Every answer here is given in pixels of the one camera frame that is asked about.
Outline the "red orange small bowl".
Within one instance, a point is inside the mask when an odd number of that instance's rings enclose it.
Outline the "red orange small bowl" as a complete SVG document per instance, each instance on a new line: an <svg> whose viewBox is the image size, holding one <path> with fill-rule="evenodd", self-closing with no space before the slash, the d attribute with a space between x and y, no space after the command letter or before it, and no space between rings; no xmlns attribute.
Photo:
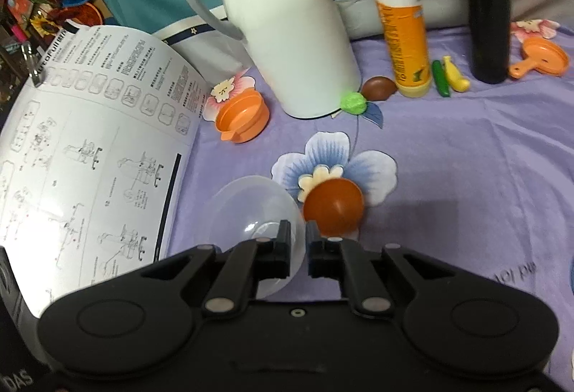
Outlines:
<svg viewBox="0 0 574 392"><path fill-rule="evenodd" d="M359 229L365 212L360 188L346 178L317 185L302 205L306 222L316 223L323 237L343 237Z"/></svg>

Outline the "clear plastic bowl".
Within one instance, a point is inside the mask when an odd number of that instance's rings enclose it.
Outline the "clear plastic bowl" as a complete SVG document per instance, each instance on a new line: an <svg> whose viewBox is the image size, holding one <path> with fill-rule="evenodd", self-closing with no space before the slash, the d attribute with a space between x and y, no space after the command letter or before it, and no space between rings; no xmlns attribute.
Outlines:
<svg viewBox="0 0 574 392"><path fill-rule="evenodd" d="M262 281L257 292L257 298L262 300L286 287L306 256L305 222L285 189L272 179L256 175L228 183L205 204L198 220L196 243L227 251L244 240L276 237L282 220L291 226L290 275Z"/></svg>

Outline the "orange cup with spout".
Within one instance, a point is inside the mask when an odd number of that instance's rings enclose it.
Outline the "orange cup with spout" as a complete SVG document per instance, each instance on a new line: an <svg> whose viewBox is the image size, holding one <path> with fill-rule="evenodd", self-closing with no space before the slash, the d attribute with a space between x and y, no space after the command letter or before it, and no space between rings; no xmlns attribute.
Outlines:
<svg viewBox="0 0 574 392"><path fill-rule="evenodd" d="M259 92L247 89L218 113L215 127L221 141L245 143L258 136L270 118L268 105Z"/></svg>

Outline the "green toy vegetable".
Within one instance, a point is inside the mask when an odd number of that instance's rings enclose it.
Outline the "green toy vegetable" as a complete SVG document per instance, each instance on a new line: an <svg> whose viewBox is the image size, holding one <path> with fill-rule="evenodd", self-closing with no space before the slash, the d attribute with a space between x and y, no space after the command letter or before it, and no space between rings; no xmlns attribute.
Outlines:
<svg viewBox="0 0 574 392"><path fill-rule="evenodd" d="M350 115L361 116L368 108L368 100L359 92L345 94L339 103L339 109Z"/></svg>

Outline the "purple floral tablecloth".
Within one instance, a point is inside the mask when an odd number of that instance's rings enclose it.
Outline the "purple floral tablecloth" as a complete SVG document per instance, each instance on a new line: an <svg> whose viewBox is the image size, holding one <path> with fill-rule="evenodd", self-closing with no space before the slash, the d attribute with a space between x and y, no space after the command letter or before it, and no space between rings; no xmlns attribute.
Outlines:
<svg viewBox="0 0 574 392"><path fill-rule="evenodd" d="M277 159L301 153L316 132L346 134L350 152L387 153L398 182L370 208L359 231L372 250L394 242L545 300L559 318L548 373L573 387L573 77L538 72L463 94L394 94L383 123L348 114L297 120L258 81L270 120L244 144L221 141L202 123L187 166L168 247L201 241L208 201L231 181L270 176Z"/></svg>

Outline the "brown toy chestnut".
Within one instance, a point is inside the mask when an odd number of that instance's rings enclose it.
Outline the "brown toy chestnut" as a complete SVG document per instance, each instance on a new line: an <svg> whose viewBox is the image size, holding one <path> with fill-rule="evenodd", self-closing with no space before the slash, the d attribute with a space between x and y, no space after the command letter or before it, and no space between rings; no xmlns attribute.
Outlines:
<svg viewBox="0 0 574 392"><path fill-rule="evenodd" d="M385 101L397 91L394 81L385 76L373 76L366 80L361 88L361 94L369 101Z"/></svg>

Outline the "white instruction sheet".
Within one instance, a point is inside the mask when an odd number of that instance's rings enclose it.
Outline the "white instruction sheet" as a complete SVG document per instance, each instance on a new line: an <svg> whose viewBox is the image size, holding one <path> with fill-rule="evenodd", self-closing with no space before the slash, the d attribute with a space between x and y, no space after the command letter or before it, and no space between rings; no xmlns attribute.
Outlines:
<svg viewBox="0 0 574 392"><path fill-rule="evenodd" d="M61 30L1 131L1 243L30 312L157 262L207 85L116 25Z"/></svg>

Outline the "green toy cucumber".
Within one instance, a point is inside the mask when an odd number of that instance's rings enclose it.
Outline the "green toy cucumber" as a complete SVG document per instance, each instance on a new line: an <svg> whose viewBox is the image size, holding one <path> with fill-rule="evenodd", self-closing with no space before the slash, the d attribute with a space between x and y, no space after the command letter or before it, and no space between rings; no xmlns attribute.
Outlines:
<svg viewBox="0 0 574 392"><path fill-rule="evenodd" d="M435 81L435 86L437 92L441 97L450 97L451 96L451 89L450 85L447 82L447 76L444 72L443 64L441 64L440 60L433 60L431 64L431 70L433 74L433 79Z"/></svg>

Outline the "toy banana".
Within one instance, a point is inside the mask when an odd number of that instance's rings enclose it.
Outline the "toy banana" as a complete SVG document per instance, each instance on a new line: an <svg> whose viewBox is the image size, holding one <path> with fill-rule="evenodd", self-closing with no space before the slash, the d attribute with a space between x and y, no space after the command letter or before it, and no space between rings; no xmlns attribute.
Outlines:
<svg viewBox="0 0 574 392"><path fill-rule="evenodd" d="M470 90L471 83L465 78L456 65L453 63L451 56L443 57L444 72L447 76L447 83L458 93L466 93Z"/></svg>

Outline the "white thermos jug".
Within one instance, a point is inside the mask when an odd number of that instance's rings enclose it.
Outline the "white thermos jug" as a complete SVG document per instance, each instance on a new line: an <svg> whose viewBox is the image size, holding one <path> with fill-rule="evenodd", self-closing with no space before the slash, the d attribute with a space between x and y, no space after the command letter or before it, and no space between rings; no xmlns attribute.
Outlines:
<svg viewBox="0 0 574 392"><path fill-rule="evenodd" d="M330 115L359 89L359 68L333 0L222 0L224 20L201 0L186 1L213 29L244 45L289 116Z"/></svg>

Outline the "orange toy pan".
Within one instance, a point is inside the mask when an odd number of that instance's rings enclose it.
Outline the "orange toy pan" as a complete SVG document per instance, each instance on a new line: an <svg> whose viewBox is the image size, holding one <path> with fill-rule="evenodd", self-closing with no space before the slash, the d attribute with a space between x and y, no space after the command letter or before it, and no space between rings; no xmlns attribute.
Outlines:
<svg viewBox="0 0 574 392"><path fill-rule="evenodd" d="M516 80L533 70L560 77L568 70L569 62L566 51L556 43L540 37L531 37L522 42L522 61L512 64L508 73Z"/></svg>

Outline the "orange yellow detergent bottle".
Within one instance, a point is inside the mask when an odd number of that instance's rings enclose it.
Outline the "orange yellow detergent bottle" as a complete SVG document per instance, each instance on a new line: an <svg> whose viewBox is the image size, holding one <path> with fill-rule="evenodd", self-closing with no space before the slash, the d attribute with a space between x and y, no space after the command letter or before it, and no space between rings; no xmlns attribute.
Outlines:
<svg viewBox="0 0 574 392"><path fill-rule="evenodd" d="M430 88L431 72L421 0L374 1L399 92L423 97Z"/></svg>

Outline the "sunflower decoration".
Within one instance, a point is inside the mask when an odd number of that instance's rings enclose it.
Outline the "sunflower decoration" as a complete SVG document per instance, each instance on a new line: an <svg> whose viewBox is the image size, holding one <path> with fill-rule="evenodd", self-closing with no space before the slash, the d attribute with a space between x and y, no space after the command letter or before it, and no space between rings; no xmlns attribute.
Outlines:
<svg viewBox="0 0 574 392"><path fill-rule="evenodd" d="M30 24L42 37L51 37L59 33L60 26L49 20L42 14L36 14L30 18Z"/></svg>

